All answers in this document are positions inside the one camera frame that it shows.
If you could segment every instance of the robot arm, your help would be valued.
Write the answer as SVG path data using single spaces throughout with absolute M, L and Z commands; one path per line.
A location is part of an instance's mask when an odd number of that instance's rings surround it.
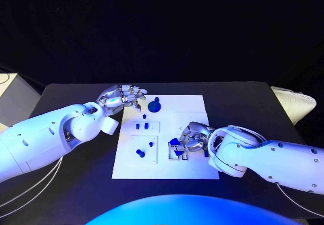
M 146 90 L 115 85 L 99 95 L 98 101 L 70 105 L 44 113 L 0 133 L 0 183 L 8 178 L 49 165 L 99 131 L 113 134 L 118 122 L 108 116 L 132 106 L 141 111 L 136 98 Z
M 177 150 L 207 149 L 208 164 L 227 175 L 242 177 L 252 169 L 269 182 L 324 195 L 324 149 L 266 141 L 253 131 L 229 126 L 214 129 L 191 122 Z

